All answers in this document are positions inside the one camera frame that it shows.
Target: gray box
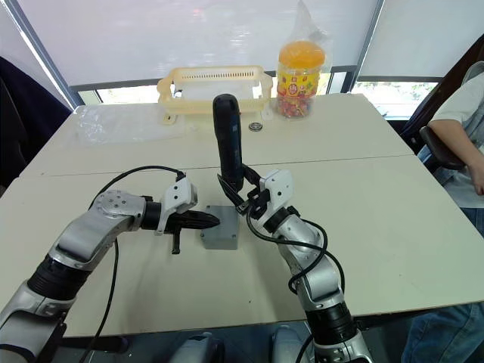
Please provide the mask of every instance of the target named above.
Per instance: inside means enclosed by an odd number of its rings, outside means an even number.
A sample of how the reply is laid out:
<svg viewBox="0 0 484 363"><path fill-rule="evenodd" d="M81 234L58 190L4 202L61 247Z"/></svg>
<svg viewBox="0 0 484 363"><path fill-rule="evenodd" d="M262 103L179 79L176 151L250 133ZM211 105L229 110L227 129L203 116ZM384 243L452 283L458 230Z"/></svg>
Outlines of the gray box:
<svg viewBox="0 0 484 363"><path fill-rule="evenodd" d="M216 227L200 233L207 250L236 250L239 235L239 215L234 206L207 206L205 212L220 219Z"/></svg>

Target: white table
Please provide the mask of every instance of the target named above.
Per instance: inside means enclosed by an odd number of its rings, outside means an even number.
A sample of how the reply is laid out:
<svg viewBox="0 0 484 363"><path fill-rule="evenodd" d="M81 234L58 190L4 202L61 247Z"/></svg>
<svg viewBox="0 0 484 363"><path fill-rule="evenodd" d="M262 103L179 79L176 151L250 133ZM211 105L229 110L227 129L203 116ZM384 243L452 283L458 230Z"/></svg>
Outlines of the white table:
<svg viewBox="0 0 484 363"><path fill-rule="evenodd" d="M354 315L402 312L484 299L484 241L414 156L258 166L293 173L293 205L320 223L346 273ZM216 168L193 169L198 209L226 204ZM0 199L0 306L28 278L65 226L83 213L115 174L18 178ZM158 198L173 181L140 172L117 187ZM150 231L119 239L119 277L103 334L269 323L304 318L287 289L290 277L276 246L240 224L239 250L201 246L196 231L171 239ZM92 335L104 311L113 251L79 293L68 336Z"/></svg>
<svg viewBox="0 0 484 363"><path fill-rule="evenodd" d="M183 169L220 165L211 116L186 116L189 130L183 137L131 144L81 147L76 143L79 115L97 112L103 117L123 118L127 123L152 124L164 111L158 104L97 105L79 107L59 128L22 176L78 175L122 172L140 165L162 164ZM243 160L251 165L342 160L365 157L412 155L363 95L317 97L312 115L288 121L275 114L261 132L249 123L260 114L241 117Z"/></svg>

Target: person's hand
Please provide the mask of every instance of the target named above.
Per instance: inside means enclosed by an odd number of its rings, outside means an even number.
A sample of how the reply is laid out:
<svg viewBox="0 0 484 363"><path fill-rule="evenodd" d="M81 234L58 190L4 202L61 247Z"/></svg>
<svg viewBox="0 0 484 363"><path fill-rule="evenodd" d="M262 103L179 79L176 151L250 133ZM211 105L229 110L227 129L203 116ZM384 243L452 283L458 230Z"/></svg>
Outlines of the person's hand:
<svg viewBox="0 0 484 363"><path fill-rule="evenodd" d="M477 195L484 195L484 156L467 166Z"/></svg>

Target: jeans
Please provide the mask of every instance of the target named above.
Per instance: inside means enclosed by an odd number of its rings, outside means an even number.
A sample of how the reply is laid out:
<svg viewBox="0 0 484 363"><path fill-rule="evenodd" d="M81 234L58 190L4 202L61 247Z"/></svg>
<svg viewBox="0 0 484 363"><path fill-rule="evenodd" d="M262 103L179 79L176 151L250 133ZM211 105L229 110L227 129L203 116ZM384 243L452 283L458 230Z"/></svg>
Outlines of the jeans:
<svg viewBox="0 0 484 363"><path fill-rule="evenodd" d="M484 237L484 209L462 208ZM450 306L416 317L402 363L464 363L484 341L484 302Z"/></svg>

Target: beige plastic basket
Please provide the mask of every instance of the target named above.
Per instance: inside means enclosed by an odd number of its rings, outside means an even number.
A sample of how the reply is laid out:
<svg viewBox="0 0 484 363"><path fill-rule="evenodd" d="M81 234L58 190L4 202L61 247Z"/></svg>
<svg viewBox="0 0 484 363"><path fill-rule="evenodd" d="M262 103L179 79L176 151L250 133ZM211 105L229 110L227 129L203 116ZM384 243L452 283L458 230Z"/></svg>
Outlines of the beige plastic basket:
<svg viewBox="0 0 484 363"><path fill-rule="evenodd" d="M172 115L212 113L213 99L223 93L237 98L241 112L262 111L271 88L272 78L260 66L175 68L157 86L158 102Z"/></svg>

